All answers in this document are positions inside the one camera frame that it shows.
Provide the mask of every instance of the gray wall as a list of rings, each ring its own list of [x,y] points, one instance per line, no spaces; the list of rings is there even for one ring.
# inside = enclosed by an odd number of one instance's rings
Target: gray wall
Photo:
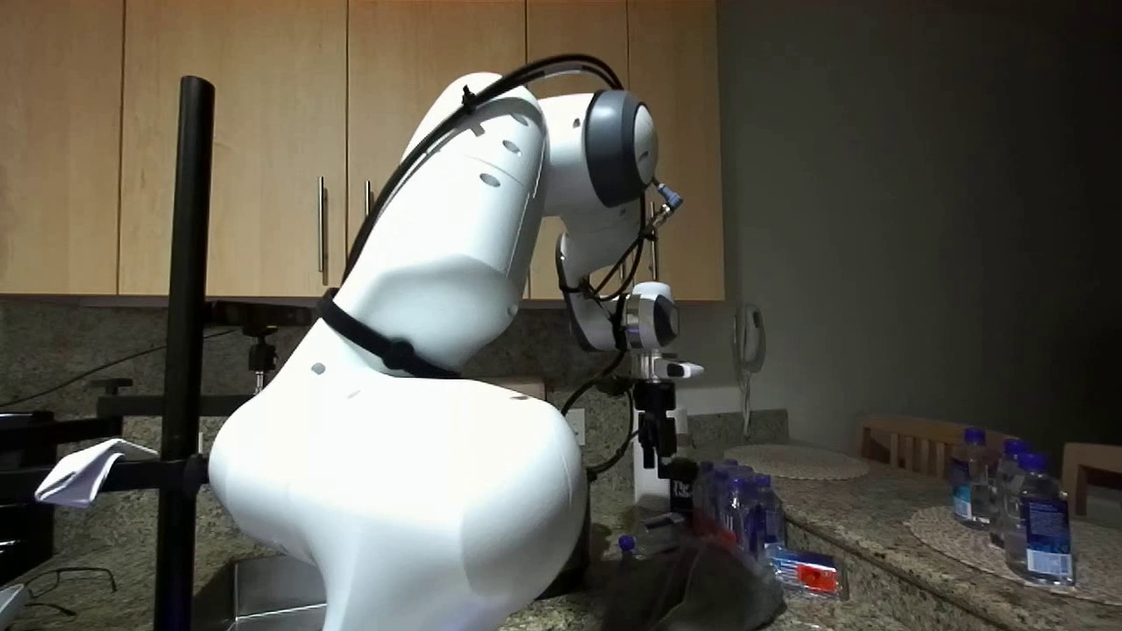
[[[720,41],[757,406],[1118,436],[1122,2],[722,0]]]

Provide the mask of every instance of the electrical outlet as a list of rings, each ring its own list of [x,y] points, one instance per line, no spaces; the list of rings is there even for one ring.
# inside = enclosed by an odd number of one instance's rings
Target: electrical outlet
[[[585,414],[585,406],[571,406],[564,414],[564,422],[571,429],[574,446],[585,446],[588,443],[588,414]]]

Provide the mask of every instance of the cabinet door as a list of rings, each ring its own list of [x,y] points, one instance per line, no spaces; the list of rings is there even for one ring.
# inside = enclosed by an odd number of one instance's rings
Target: cabinet door
[[[0,290],[115,296],[124,0],[0,2]]]
[[[445,83],[522,63],[522,0],[350,0],[348,231]]]
[[[660,178],[685,193],[656,265],[678,300],[728,298],[717,0],[629,0],[630,88],[660,127]]]
[[[214,83],[209,296],[313,298],[343,241],[348,0],[130,0],[124,296],[169,290],[178,77]]]
[[[629,55],[629,2],[623,0],[528,0],[528,54],[530,60],[558,55],[558,54],[585,54],[599,55],[622,80],[629,83],[630,55]],[[571,91],[599,91],[595,77],[550,77],[532,88],[532,96],[571,96]],[[536,250],[530,262],[528,298],[558,300],[558,271],[553,254],[560,240],[560,219],[544,219],[536,231]]]

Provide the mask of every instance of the metal rod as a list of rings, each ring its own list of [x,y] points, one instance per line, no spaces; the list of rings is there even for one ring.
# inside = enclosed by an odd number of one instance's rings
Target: metal rod
[[[209,83],[205,77],[182,77],[162,425],[162,461],[169,466],[169,476],[162,483],[158,504],[158,631],[190,631],[193,612],[212,147],[214,83]]]

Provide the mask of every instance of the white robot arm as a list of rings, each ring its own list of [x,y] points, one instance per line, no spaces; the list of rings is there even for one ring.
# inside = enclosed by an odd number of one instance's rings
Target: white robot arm
[[[581,529],[585,466],[558,406],[445,379],[518,312],[544,212],[581,337],[662,383],[666,286],[599,300],[588,274],[647,240],[656,132],[629,91],[532,97],[588,55],[472,75],[422,120],[339,290],[214,437],[212,486],[327,582],[327,626],[500,626]]]

